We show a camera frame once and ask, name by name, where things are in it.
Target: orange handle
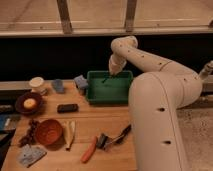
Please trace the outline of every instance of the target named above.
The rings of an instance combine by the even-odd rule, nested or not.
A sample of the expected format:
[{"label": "orange handle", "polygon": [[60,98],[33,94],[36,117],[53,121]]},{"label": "orange handle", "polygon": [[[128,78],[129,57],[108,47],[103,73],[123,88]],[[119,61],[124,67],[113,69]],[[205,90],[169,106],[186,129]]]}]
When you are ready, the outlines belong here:
[{"label": "orange handle", "polygon": [[85,151],[85,153],[81,157],[82,163],[86,163],[90,159],[90,157],[93,155],[93,153],[95,152],[95,149],[96,149],[97,141],[98,141],[98,138],[94,137],[91,145],[89,146],[89,148]]}]

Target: round plate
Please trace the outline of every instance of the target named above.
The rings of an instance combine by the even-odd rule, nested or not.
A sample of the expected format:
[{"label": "round plate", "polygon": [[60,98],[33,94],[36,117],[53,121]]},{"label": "round plate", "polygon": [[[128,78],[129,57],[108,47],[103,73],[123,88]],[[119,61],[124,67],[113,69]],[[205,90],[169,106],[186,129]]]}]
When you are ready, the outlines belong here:
[{"label": "round plate", "polygon": [[48,119],[38,125],[34,138],[36,142],[47,146],[56,142],[61,137],[62,132],[63,128],[57,120]]},{"label": "round plate", "polygon": [[[24,107],[24,101],[29,98],[32,98],[36,101],[36,105],[32,109],[26,109]],[[28,115],[28,114],[33,114],[37,112],[38,109],[41,107],[41,105],[42,105],[42,96],[39,93],[27,92],[21,95],[20,97],[18,97],[15,103],[15,108],[16,108],[16,111],[18,111],[19,113]]]}]

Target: wooden table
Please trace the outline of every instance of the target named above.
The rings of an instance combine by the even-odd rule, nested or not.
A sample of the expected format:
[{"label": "wooden table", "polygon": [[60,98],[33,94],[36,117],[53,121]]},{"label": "wooden table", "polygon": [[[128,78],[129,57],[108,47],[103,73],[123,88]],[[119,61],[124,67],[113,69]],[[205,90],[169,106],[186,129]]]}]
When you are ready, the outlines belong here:
[{"label": "wooden table", "polygon": [[[43,96],[44,105],[41,110],[31,117],[22,116],[11,146],[7,153],[2,171],[125,171],[137,170],[132,133],[125,139],[122,145],[112,146],[108,151],[97,149],[88,161],[81,163],[80,159],[89,147],[94,136],[105,133],[110,137],[116,137],[122,129],[130,123],[128,106],[91,106],[85,96],[80,95],[73,81],[64,81],[65,94],[57,94],[46,83],[48,94]],[[77,103],[79,111],[67,114],[58,114],[57,105]],[[36,144],[47,151],[47,155],[41,160],[25,168],[17,157],[21,151],[18,147],[19,139],[26,134],[29,128],[28,122],[31,118],[43,121],[49,118],[57,119],[59,122],[67,120],[76,122],[75,139],[70,151],[65,150],[64,141],[59,141],[51,148]]]}]

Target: green tray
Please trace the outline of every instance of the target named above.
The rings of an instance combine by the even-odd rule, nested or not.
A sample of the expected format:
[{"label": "green tray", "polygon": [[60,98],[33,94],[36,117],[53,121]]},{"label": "green tray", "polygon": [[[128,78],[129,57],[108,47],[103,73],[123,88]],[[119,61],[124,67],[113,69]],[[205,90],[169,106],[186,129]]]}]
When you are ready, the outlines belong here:
[{"label": "green tray", "polygon": [[131,71],[122,71],[116,76],[109,77],[108,71],[89,71],[87,81],[89,87],[86,99],[90,104],[127,104],[129,87],[133,80]]}]

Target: white cup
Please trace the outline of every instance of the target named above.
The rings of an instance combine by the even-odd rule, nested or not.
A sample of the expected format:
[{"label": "white cup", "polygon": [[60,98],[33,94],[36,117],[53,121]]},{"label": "white cup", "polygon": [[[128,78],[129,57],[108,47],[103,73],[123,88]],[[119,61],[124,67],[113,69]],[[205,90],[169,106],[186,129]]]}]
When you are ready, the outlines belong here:
[{"label": "white cup", "polygon": [[37,92],[41,95],[45,95],[47,89],[45,88],[45,81],[42,77],[34,77],[30,80],[29,85],[32,88],[32,91]]}]

